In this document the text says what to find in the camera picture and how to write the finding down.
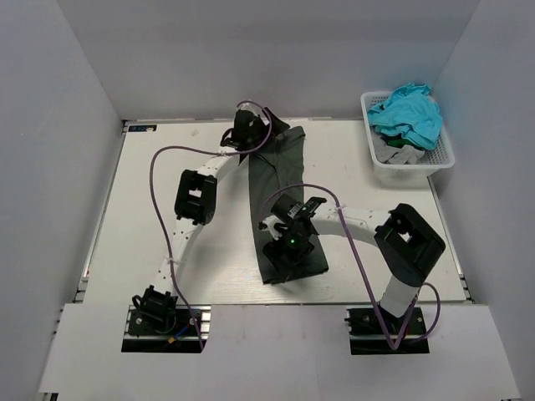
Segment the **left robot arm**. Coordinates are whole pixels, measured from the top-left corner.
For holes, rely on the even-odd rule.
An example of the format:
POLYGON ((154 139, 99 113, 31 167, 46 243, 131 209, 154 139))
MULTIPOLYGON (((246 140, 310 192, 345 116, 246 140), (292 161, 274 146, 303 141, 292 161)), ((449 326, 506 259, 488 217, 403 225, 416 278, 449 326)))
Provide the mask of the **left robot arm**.
POLYGON ((150 285, 143 295, 132 297, 135 309, 146 319, 164 324, 175 315, 177 299, 184 297, 176 282, 176 271, 185 264, 186 257, 201 229, 209 224, 215 215, 218 184, 248 155, 263 150, 290 129, 290 125, 279 119, 269 108, 261 107, 260 112, 256 113, 248 108, 250 105, 260 106, 252 101, 242 101, 237 105, 233 126, 222 135, 218 150, 208 151, 183 145, 168 145, 157 150, 150 160, 150 198, 167 250, 166 265, 158 273, 158 277, 163 281, 164 274, 167 273, 176 293, 158 292, 153 285, 150 285), (154 188, 155 163, 167 150, 184 150, 209 157, 202 167, 183 170, 181 173, 174 203, 177 223, 174 236, 171 236, 166 229, 154 188))

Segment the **dark grey t shirt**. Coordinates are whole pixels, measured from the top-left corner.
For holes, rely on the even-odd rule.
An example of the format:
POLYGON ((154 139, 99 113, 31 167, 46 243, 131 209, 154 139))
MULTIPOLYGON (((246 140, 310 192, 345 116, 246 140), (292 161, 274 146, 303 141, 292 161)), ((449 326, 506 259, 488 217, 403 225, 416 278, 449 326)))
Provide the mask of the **dark grey t shirt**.
POLYGON ((253 240, 264 284, 278 284, 286 280, 278 275, 273 264, 263 254, 263 247, 272 239, 260 231, 258 223, 274 204, 268 197, 275 191, 303 181, 303 146, 305 131, 296 126, 278 135, 261 150, 248 156, 249 205, 253 240))

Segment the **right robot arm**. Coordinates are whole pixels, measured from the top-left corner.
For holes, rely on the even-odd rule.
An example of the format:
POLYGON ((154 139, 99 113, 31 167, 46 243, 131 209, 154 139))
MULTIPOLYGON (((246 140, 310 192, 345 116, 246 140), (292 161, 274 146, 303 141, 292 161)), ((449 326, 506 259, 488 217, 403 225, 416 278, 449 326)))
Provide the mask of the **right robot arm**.
POLYGON ((325 270, 313 259, 320 236, 346 237, 377 247, 391 274, 379 306, 396 318, 405 315, 446 249, 439 234, 405 203, 390 211, 367 211, 316 196, 303 203, 284 194, 258 228, 272 237, 262 253, 273 265, 278 282, 325 270))

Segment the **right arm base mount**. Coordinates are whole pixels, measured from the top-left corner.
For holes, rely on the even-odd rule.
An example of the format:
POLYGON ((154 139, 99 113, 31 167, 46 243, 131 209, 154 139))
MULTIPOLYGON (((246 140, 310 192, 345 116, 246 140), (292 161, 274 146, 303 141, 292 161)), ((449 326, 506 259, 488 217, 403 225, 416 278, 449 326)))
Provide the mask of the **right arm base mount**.
POLYGON ((416 341, 426 333, 423 313, 419 307, 413 310, 403 339, 396 350, 393 350, 386 342, 372 307, 349 308, 344 320, 349 328, 349 345, 353 356, 428 354, 430 352, 427 339, 416 341))

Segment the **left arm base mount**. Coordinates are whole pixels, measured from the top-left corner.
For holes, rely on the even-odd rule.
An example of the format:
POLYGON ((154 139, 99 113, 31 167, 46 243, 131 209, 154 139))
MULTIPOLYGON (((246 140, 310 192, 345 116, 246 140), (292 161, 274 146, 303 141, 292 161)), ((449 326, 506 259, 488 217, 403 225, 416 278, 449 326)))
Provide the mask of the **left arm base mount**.
POLYGON ((193 308, 194 316, 186 307, 177 306, 175 316, 168 323, 157 322, 130 306, 122 353, 199 354, 206 345, 210 323, 209 307, 193 308))

